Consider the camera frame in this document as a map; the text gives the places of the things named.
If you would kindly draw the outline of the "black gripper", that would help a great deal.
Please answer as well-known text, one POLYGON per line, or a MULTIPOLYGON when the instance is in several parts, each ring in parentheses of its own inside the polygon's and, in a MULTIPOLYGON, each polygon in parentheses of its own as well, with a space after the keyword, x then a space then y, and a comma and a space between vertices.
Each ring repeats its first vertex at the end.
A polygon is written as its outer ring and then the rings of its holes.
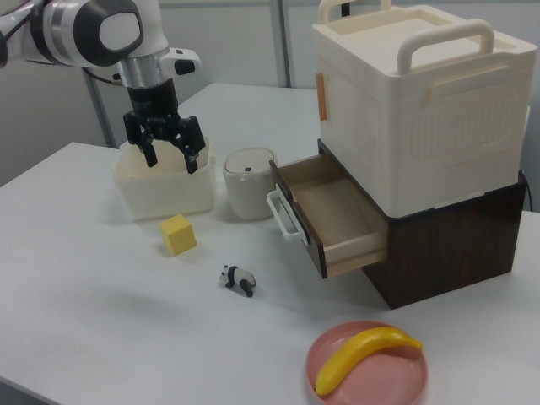
POLYGON ((172 79, 142 88, 127 88, 132 109, 123 116, 127 141, 138 147, 149 168, 157 163, 152 132, 171 132, 170 142, 178 148, 189 174, 197 171, 203 149, 203 134, 195 116, 178 115, 178 99, 172 79))

